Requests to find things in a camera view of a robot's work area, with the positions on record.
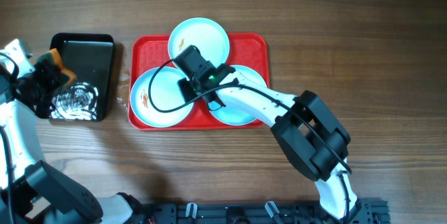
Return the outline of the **orange and green sponge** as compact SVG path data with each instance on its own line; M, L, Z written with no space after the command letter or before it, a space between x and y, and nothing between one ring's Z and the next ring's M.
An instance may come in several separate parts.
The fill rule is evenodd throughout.
M34 68L42 70L44 74L54 80L58 86L68 86L76 79L76 74L63 66L60 53L56 48L51 49L35 59Z

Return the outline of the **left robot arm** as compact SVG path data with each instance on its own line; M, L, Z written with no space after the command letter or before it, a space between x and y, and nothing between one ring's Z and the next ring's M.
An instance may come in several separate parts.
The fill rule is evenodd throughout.
M44 160L36 120L71 78L48 60L25 73L1 68L2 223L139 223L144 214L131 196L97 199Z

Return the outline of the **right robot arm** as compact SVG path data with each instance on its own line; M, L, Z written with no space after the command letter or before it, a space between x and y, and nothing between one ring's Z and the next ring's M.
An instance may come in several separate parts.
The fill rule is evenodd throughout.
M315 183L322 209L337 221L351 221L357 202L347 164L351 138L315 93L296 96L263 87L234 67L214 66L193 45L173 61L189 81L187 101L216 101L269 126L289 163Z

